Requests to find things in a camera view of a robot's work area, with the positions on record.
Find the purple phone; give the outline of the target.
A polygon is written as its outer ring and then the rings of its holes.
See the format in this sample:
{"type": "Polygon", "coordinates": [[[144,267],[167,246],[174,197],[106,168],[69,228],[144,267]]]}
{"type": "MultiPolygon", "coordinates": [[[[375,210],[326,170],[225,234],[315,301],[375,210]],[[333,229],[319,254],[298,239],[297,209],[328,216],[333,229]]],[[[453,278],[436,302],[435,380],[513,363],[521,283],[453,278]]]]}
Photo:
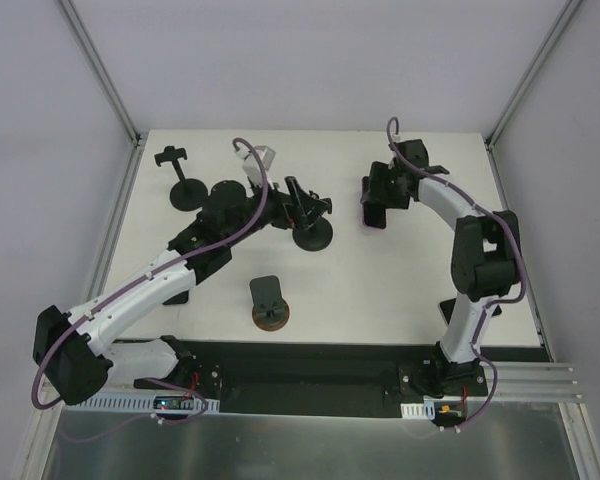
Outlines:
{"type": "Polygon", "coordinates": [[[387,227],[386,207],[376,203],[362,204],[363,224],[368,228],[384,230],[387,227]]]}

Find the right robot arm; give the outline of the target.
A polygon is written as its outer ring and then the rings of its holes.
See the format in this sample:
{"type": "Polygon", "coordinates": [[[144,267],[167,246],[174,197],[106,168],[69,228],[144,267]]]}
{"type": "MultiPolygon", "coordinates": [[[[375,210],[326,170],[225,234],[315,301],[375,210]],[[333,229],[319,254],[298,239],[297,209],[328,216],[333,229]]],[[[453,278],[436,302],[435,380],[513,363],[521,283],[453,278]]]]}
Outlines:
{"type": "Polygon", "coordinates": [[[453,231],[450,262],[457,291],[451,319],[433,354],[410,376],[416,392],[441,398],[478,373],[481,342],[513,286],[523,286],[519,224],[510,210],[489,211],[457,186],[450,173],[430,165],[424,142],[389,137],[393,158],[375,161],[362,180],[363,223],[384,229],[390,209],[417,202],[435,212],[453,231]]]}

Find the black round-base clamp stand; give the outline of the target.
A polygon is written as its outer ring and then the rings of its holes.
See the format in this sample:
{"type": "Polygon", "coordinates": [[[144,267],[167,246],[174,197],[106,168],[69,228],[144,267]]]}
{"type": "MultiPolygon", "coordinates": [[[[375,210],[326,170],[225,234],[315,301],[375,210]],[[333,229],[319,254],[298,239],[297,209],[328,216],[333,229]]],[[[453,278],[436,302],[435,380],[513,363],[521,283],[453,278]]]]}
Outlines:
{"type": "Polygon", "coordinates": [[[298,247],[305,251],[318,252],[330,245],[333,239],[333,227],[325,215],[307,230],[292,230],[293,241],[298,247]]]}

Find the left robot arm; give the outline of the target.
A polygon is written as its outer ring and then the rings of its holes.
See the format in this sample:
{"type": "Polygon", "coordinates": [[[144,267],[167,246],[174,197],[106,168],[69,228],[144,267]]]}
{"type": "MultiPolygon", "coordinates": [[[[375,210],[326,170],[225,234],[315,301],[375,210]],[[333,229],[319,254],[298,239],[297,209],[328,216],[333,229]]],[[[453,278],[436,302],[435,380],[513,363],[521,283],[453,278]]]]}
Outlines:
{"type": "Polygon", "coordinates": [[[187,388],[198,368],[192,353],[171,335],[131,344],[118,337],[156,307],[172,300],[186,301],[190,291],[232,259],[233,246],[267,227],[292,232],[307,251],[326,248],[333,230],[326,220],[332,202],[305,191],[293,176],[286,191],[226,180],[213,186],[196,219],[142,271],[82,305],[62,312],[56,306],[42,311],[36,324],[33,360],[38,370],[31,399],[47,379],[60,401],[77,405],[115,380],[135,387],[166,385],[187,388]]]}

